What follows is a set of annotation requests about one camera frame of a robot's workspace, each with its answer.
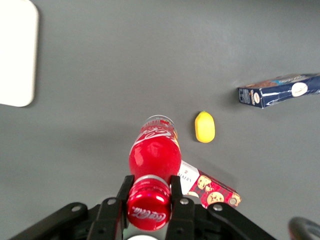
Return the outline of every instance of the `bolt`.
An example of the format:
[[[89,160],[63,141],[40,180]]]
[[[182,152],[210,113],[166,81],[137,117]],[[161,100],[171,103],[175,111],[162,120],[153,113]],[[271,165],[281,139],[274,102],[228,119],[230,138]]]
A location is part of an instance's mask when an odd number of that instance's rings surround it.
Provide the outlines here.
[[[220,204],[213,205],[213,209],[216,211],[222,211],[224,208]]]
[[[180,203],[181,203],[182,205],[187,205],[187,204],[189,203],[189,200],[188,200],[187,198],[181,198],[181,199],[180,199]]]
[[[77,212],[77,211],[79,211],[80,209],[81,209],[81,206],[78,205],[78,206],[74,206],[74,207],[71,209],[71,211],[72,211],[72,212]]]
[[[115,204],[116,201],[117,201],[117,200],[116,200],[115,198],[110,198],[106,204],[112,205],[112,204]]]

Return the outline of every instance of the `red bottle cap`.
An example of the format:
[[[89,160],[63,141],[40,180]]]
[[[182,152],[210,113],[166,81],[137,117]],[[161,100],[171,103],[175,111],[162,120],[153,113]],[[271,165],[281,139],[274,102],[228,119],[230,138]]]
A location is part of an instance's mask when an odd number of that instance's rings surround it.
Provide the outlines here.
[[[127,217],[144,231],[162,228],[170,219],[171,202],[168,184],[156,175],[138,178],[129,192]]]

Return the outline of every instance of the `yellow toy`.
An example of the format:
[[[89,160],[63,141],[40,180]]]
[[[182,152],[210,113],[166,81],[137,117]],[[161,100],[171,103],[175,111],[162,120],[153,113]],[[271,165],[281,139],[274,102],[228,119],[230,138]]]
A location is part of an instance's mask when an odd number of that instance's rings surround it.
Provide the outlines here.
[[[195,136],[201,143],[211,142],[216,135],[214,118],[206,111],[202,111],[195,118]]]

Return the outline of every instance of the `cardboard box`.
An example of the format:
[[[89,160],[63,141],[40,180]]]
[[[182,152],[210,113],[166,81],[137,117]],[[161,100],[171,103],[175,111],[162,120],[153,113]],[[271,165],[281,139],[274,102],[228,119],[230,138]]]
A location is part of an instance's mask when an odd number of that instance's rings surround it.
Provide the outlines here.
[[[237,207],[241,202],[241,197],[234,189],[184,161],[181,163],[178,176],[182,194],[199,198],[204,208],[217,202]]]
[[[238,87],[242,104],[266,108],[288,99],[320,93],[320,73],[290,74]]]

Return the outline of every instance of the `coca-cola bottle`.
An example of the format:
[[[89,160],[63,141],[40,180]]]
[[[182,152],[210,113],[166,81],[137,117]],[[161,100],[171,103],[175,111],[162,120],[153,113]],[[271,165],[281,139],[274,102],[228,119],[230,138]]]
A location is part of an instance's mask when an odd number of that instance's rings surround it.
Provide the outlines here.
[[[134,184],[127,201],[128,220],[144,231],[162,228],[170,219],[170,176],[177,175],[181,152],[171,119],[151,116],[142,126],[129,155]]]

